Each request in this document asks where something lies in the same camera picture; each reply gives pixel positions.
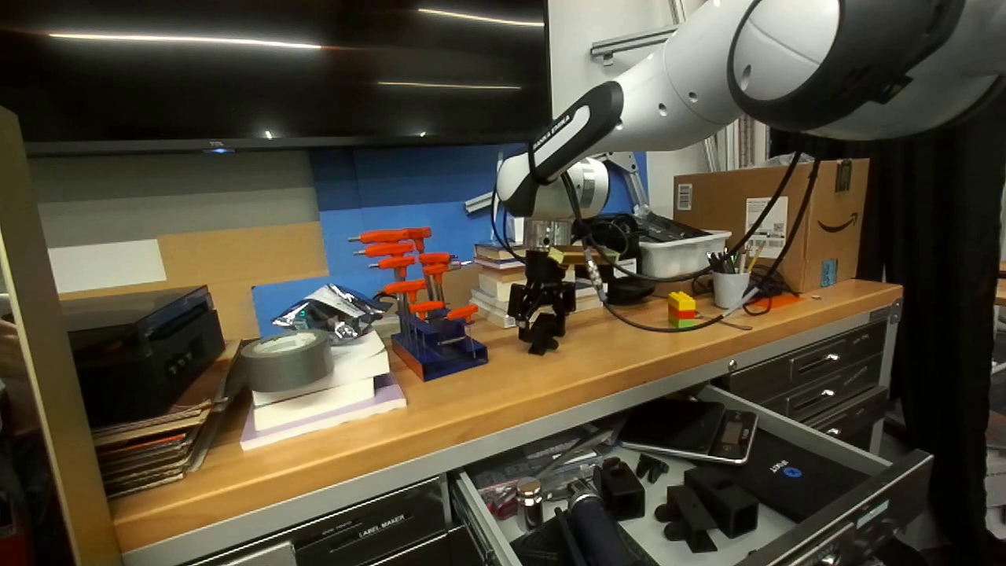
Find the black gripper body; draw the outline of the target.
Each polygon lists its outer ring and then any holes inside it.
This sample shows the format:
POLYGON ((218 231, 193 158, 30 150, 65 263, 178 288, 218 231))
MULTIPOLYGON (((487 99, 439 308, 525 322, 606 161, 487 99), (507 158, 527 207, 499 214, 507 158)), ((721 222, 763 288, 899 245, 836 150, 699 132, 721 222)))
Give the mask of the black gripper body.
POLYGON ((525 280, 510 288, 510 316, 515 308, 574 308, 574 285, 567 280, 567 268, 546 253, 525 254, 525 280))

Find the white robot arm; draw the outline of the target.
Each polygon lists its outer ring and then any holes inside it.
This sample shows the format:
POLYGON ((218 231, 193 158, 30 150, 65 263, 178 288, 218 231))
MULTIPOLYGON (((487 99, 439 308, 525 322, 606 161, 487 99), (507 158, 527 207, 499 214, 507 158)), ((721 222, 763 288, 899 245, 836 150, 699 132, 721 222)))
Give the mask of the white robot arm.
POLYGON ((1006 83, 1006 0, 708 0, 496 166, 515 217, 571 214, 567 170, 695 146, 737 118, 830 143, 946 129, 1006 83))

